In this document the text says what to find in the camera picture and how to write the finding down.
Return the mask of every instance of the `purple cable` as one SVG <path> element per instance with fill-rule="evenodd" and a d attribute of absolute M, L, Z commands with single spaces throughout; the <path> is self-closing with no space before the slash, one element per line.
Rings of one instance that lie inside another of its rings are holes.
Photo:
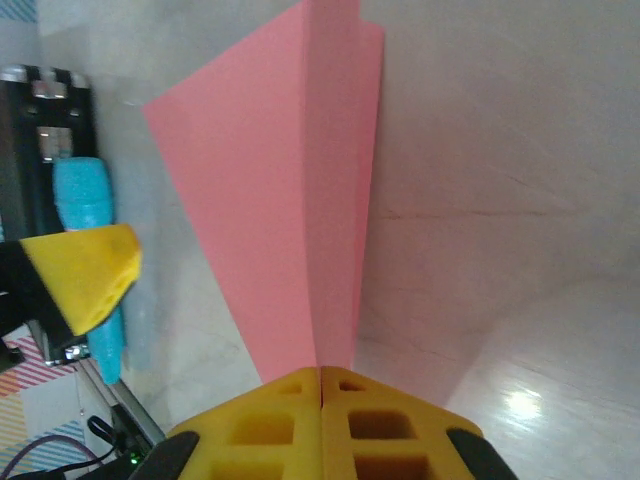
<path fill-rule="evenodd" d="M 72 446 L 76 447 L 78 450 L 80 450 L 82 453 L 84 453 L 90 460 L 97 460 L 98 459 L 98 457 L 96 457 L 95 453 L 93 453 L 91 450 L 89 450 L 87 448 L 86 445 L 84 445 L 80 441 L 76 440 L 75 438 L 65 437 L 64 435 L 47 435 L 46 437 L 41 437 L 41 438 L 35 440 L 34 442 L 30 443 L 29 445 L 24 447 L 22 450 L 20 450 L 18 452 L 18 454 L 15 457 L 13 457 L 13 459 L 5 467 L 4 471 L 0 474 L 0 480 L 7 480 L 7 478 L 9 478 L 9 474 L 11 473 L 11 471 L 16 467 L 16 465 L 18 465 L 18 463 L 20 463 L 20 461 L 31 450 L 33 450 L 34 448 L 39 447 L 40 445 L 43 445 L 43 444 L 49 443 L 49 442 L 68 443 L 69 445 L 72 445 Z"/>

